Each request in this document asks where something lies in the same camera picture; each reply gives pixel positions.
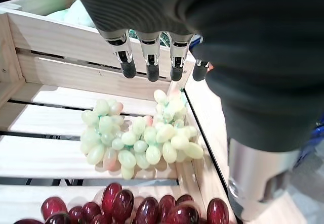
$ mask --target wooden crate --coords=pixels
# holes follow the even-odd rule
[[[96,29],[43,16],[68,8],[73,1],[13,0],[0,4],[0,177],[118,180],[120,170],[108,172],[87,164],[79,150],[80,141],[48,136],[80,136],[85,127],[81,112],[91,109],[97,99],[122,102],[123,113],[132,121],[137,115],[154,114],[156,89],[167,93],[184,87],[192,104],[192,108],[187,104],[186,120],[197,128],[201,126],[197,142],[204,148],[204,159],[170,165],[161,161],[148,170],[136,169],[136,179],[177,180],[178,185],[129,188],[135,196],[152,195],[157,199],[167,193],[175,197],[189,193],[203,216],[212,198],[222,198],[229,207],[230,223],[235,224],[224,190],[228,167],[221,104],[204,81],[193,80],[193,56],[188,53],[181,81],[171,82],[170,51],[162,47],[160,79],[152,83],[143,75],[146,66],[140,44],[131,39],[138,73],[126,79],[111,47]],[[70,208],[92,200],[103,188],[0,185],[0,223],[24,217],[41,219],[39,208],[49,196],[60,196]],[[250,223],[306,221],[286,194]]]

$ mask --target light wood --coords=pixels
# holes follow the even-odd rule
[[[95,28],[72,25],[21,11],[7,12],[15,47],[120,68],[111,46]],[[133,38],[130,41],[136,70],[146,73],[140,42]],[[193,56],[188,52],[185,65],[194,62]],[[170,80],[170,68],[170,49],[161,46],[160,76]],[[184,78],[188,76],[189,71],[184,73]]]
[[[0,137],[0,176],[22,178],[122,178],[120,165],[106,171],[87,163],[79,141],[32,137]],[[147,170],[136,167],[134,178],[177,179],[177,171],[161,160]]]
[[[27,82],[146,100],[153,100],[156,89],[167,92],[170,85],[161,80],[152,83],[140,76],[128,79],[119,72],[71,64],[53,57],[18,54],[18,59]]]
[[[0,82],[0,108],[11,98],[11,96],[18,91],[25,80],[20,80],[18,82]]]
[[[220,177],[218,176],[214,164],[209,155],[206,143],[201,136],[197,122],[193,116],[191,107],[187,104],[187,115],[186,121],[188,124],[195,126],[198,129],[198,137],[196,139],[197,144],[199,144],[204,150],[204,158],[201,160],[193,160],[193,175],[199,185],[202,200],[207,209],[208,204],[213,198],[220,198],[225,201],[229,210],[229,221],[231,224],[236,223],[235,215],[229,205],[227,195],[224,191],[223,185],[221,183]]]
[[[197,82],[194,81],[192,76],[188,79],[185,90],[224,179],[228,180],[226,125],[220,98],[209,90],[205,80]],[[203,178],[208,179],[205,174],[201,175]],[[307,222],[289,194],[285,193],[261,214],[258,219],[249,222],[249,224],[264,223],[304,224]]]
[[[189,194],[193,197],[195,203],[198,204],[203,218],[207,218],[206,207],[199,189],[199,183],[191,161],[176,163],[178,173],[179,187],[182,193]]]
[[[68,210],[88,201],[100,199],[104,187],[38,187],[38,186],[0,186],[0,223],[32,217],[42,220],[40,207],[49,196],[59,196],[67,204]],[[124,187],[130,189],[134,196],[154,196],[157,200],[165,194],[181,195],[178,186]]]
[[[17,4],[22,11],[38,15],[48,15],[58,10],[69,8],[74,0],[12,0],[0,4],[6,7],[7,4]]]
[[[0,108],[0,130],[58,136],[80,136],[86,125],[82,110],[5,103]],[[135,117],[125,116],[123,131]]]
[[[8,16],[0,10],[0,81],[16,82],[22,79]]]
[[[78,89],[48,86],[35,83],[26,83],[12,97],[12,100],[38,103],[61,105],[72,108],[92,109],[98,99],[114,98],[124,105],[123,113],[138,115],[154,115],[155,101],[133,99],[128,97],[101,94]]]

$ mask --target robotic hand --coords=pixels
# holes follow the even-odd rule
[[[140,38],[150,81],[158,79],[160,31],[171,35],[173,80],[192,35],[204,37],[194,75],[207,62],[215,68],[206,81],[221,97],[231,138],[231,207],[243,220],[257,218],[284,192],[323,111],[324,0],[81,1],[128,78],[136,73],[128,29]]]

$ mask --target black fingertip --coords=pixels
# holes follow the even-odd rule
[[[121,64],[121,70],[126,78],[133,78],[136,75],[134,60],[132,59],[131,63],[123,62]]]
[[[170,72],[170,76],[171,76],[171,80],[172,81],[179,81],[182,77],[182,71],[183,71],[183,67],[171,67],[171,72]]]
[[[207,73],[207,67],[198,66],[197,64],[195,64],[192,72],[192,77],[195,81],[201,81],[204,80],[204,78],[206,77],[206,73]]]
[[[146,65],[147,79],[149,81],[155,82],[159,77],[159,68],[158,65]]]

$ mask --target grape bunch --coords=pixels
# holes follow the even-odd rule
[[[161,156],[167,163],[202,158],[204,151],[194,142],[196,128],[185,126],[185,96],[174,91],[167,97],[162,90],[156,90],[154,98],[154,118],[136,117],[128,132],[120,130],[123,105],[116,100],[99,99],[93,111],[84,111],[82,120],[88,127],[81,135],[81,151],[87,154],[88,163],[102,162],[104,169],[113,170],[118,160],[121,174],[128,180],[136,164],[148,169],[158,164]]]
[[[112,183],[104,190],[101,200],[75,206],[67,211],[59,197],[46,199],[41,208],[45,224],[228,224],[229,213],[225,202],[212,199],[207,208],[207,219],[200,207],[188,195],[177,200],[164,195],[158,202],[154,197],[134,197],[130,190]],[[15,224],[42,224],[35,219],[22,219]]]

